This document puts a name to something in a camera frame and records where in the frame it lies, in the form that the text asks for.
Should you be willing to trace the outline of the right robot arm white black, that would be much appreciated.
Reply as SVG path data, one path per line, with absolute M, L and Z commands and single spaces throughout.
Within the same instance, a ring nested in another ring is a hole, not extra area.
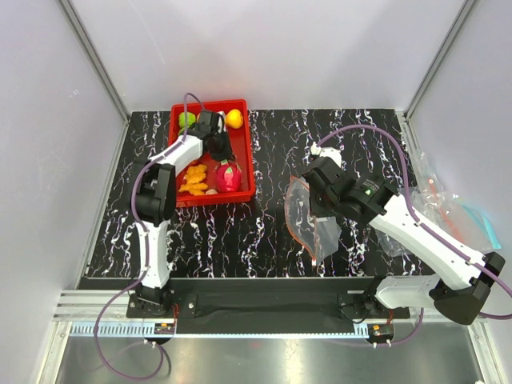
M 316 218 L 369 225 L 399 242 L 432 269 L 431 276 L 388 276 L 363 297 L 364 310 L 381 317 L 399 307 L 434 308 L 468 326 L 480 316 L 505 259 L 473 250 L 425 216 L 384 178 L 353 178 L 329 156 L 317 156 L 302 175 Z

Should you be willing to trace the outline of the pink dragon fruit toy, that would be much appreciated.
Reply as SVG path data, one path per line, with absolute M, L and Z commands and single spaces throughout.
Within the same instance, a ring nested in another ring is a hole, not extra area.
M 215 169 L 217 191 L 231 193 L 240 191 L 242 171 L 236 162 L 223 160 Z

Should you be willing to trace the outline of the clear bag orange zipper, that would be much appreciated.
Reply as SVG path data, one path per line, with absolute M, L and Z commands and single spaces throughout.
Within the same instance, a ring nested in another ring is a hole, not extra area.
M 317 265 L 338 250 L 342 228 L 335 217 L 318 218 L 310 211 L 310 188 L 304 178 L 290 178 L 284 200 L 287 229 Z

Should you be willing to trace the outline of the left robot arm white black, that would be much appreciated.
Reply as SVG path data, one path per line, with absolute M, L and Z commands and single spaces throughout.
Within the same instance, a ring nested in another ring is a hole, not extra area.
M 141 264 L 134 286 L 135 303 L 154 316 L 176 309 L 170 291 L 166 233 L 177 205 L 177 176 L 204 154 L 216 161 L 234 158 L 225 117 L 223 112 L 202 110 L 198 121 L 185 128 L 173 144 L 134 163 L 129 211 L 139 236 Z

